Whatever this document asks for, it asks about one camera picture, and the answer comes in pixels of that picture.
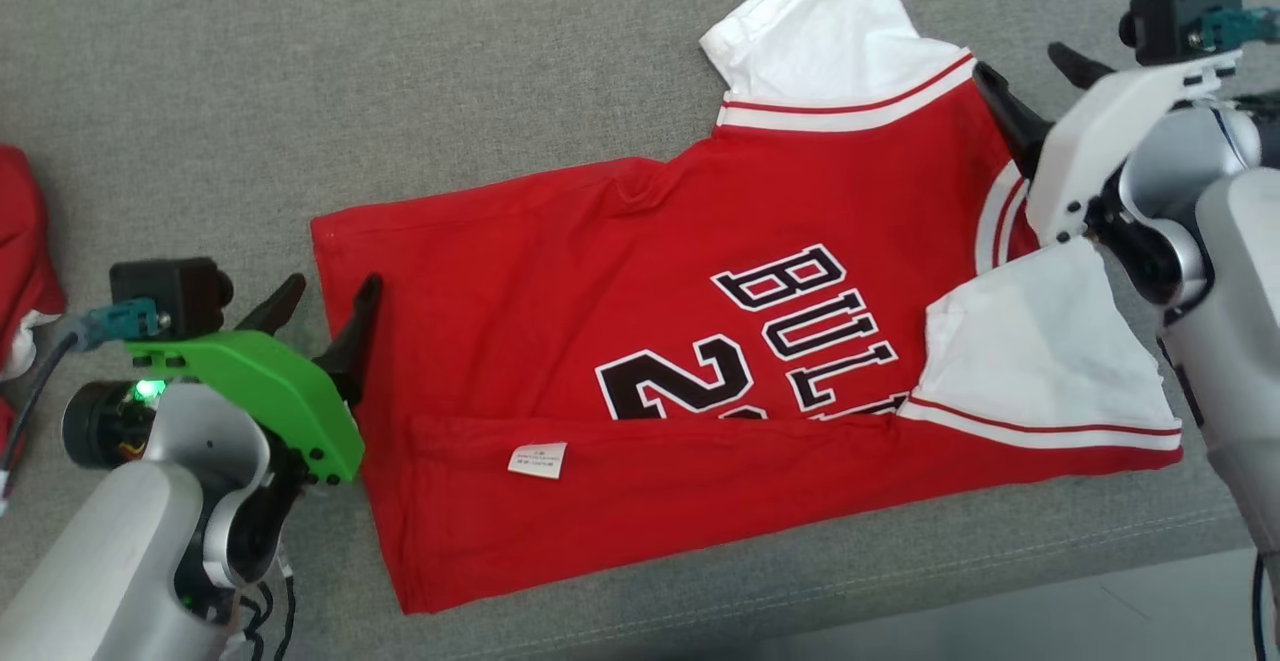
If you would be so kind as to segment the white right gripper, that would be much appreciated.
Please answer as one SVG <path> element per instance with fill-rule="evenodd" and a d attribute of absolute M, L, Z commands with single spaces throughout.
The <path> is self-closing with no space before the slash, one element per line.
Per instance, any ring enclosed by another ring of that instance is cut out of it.
<path fill-rule="evenodd" d="M 1216 92 L 1220 72 L 1234 70 L 1242 55 L 1235 50 L 1115 72 L 1064 42 L 1052 42 L 1047 46 L 1052 65 L 1073 87 L 1087 90 L 1056 124 L 1023 102 L 991 64 L 978 61 L 972 78 L 1016 169 L 1029 182 L 1025 216 L 1039 245 L 1065 243 L 1082 234 L 1082 209 L 1160 119 L 1176 102 Z M 1073 211 L 1071 204 L 1082 209 Z"/>

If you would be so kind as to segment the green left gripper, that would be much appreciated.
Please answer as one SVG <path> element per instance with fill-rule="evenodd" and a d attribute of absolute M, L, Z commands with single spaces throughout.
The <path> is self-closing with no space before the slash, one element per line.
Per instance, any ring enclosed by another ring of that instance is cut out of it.
<path fill-rule="evenodd" d="M 312 361 L 274 336 L 294 315 L 307 287 L 293 273 L 237 325 L 193 339 L 125 342 L 156 377 L 191 377 L 302 452 L 320 482 L 358 475 L 365 443 L 349 407 L 364 397 L 383 278 L 366 275 L 346 324 Z"/>

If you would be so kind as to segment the red white Bulls jersey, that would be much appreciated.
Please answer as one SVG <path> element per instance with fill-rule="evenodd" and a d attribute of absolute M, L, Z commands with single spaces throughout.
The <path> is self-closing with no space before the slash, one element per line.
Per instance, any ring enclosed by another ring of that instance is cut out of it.
<path fill-rule="evenodd" d="M 332 327 L 404 614 L 995 486 L 1161 469 L 1181 420 L 1096 246 L 1042 247 L 964 47 L 901 0 L 746 0 L 710 135 L 352 208 Z"/>

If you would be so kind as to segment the red white Bulls shorts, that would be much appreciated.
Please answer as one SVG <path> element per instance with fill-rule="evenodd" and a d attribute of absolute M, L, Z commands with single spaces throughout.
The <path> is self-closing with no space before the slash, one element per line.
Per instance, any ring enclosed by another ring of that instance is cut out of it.
<path fill-rule="evenodd" d="M 68 342 L 37 363 L 36 329 L 61 318 L 67 297 L 49 249 L 49 214 L 26 154 L 0 143 L 0 383 L 35 369 L 29 397 L 14 412 L 0 396 L 0 518 L 8 510 L 12 474 L 26 447 L 40 396 Z"/>

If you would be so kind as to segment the grey fabric sofa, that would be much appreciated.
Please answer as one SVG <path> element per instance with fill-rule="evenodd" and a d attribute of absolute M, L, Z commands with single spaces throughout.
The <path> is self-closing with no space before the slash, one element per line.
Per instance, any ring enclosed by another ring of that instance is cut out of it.
<path fill-rule="evenodd" d="M 308 222 L 710 129 L 699 38 L 744 0 L 0 0 L 0 141 L 73 311 L 209 255 L 252 307 Z M 284 544 L 289 661 L 1252 661 L 1245 528 L 1197 434 L 1162 471 L 842 518 L 406 617 L 358 487 Z"/>

